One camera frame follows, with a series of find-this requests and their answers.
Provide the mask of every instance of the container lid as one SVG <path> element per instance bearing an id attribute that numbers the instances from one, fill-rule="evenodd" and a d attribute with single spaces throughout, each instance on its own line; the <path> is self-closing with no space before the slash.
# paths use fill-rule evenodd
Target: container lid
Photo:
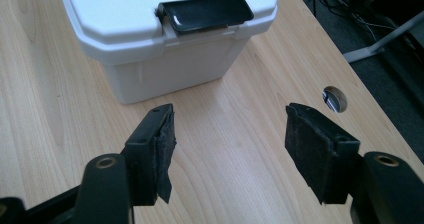
<path id="1" fill-rule="evenodd" d="M 75 20 L 84 38 L 102 44 L 148 40 L 162 35 L 156 15 L 159 3 L 181 0 L 69 0 Z M 254 19 L 270 16 L 277 0 L 246 0 Z"/>

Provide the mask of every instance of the wooden tabletop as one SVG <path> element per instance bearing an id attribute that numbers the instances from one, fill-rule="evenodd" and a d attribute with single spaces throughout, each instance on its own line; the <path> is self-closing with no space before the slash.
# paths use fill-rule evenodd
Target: wooden tabletop
<path id="1" fill-rule="evenodd" d="M 81 182 L 92 158 L 119 153 L 146 113 L 173 103 L 176 146 L 169 205 L 136 207 L 137 223 L 351 223 L 321 206 L 284 148 L 290 102 L 321 111 L 424 179 L 424 167 L 302 0 L 279 0 L 268 32 L 251 38 L 216 81 L 122 105 L 102 65 L 80 50 L 62 0 L 0 0 L 0 196 L 27 208 Z M 339 88 L 347 110 L 322 99 Z"/>

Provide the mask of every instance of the black latch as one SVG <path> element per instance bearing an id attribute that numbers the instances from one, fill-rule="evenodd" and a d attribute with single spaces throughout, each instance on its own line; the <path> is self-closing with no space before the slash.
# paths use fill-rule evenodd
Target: black latch
<path id="1" fill-rule="evenodd" d="M 184 0 L 159 3 L 157 16 L 168 16 L 179 34 L 243 24 L 253 19 L 246 0 Z"/>

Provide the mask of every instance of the cooler box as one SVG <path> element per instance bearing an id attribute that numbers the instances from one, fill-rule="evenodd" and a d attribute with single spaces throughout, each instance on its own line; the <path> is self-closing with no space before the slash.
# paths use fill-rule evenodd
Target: cooler box
<path id="1" fill-rule="evenodd" d="M 222 77 L 277 0 L 63 0 L 84 53 L 128 104 Z"/>

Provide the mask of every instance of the dark floor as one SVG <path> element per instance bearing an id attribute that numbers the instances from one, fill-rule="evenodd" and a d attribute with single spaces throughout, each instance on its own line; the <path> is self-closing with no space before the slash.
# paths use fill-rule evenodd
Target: dark floor
<path id="1" fill-rule="evenodd" d="M 315 8 L 314 0 L 304 1 L 342 53 L 372 45 L 375 41 L 368 28 L 377 40 L 391 31 L 358 25 L 353 18 L 346 18 L 349 14 L 343 13 L 342 8 L 337 9 L 340 1 L 315 0 Z M 370 16 L 365 21 L 371 22 L 370 19 L 376 21 Z M 378 24 L 390 26 L 384 21 Z M 351 63 L 351 66 L 424 163 L 424 63 L 410 43 L 404 37 L 398 38 L 381 54 Z"/>

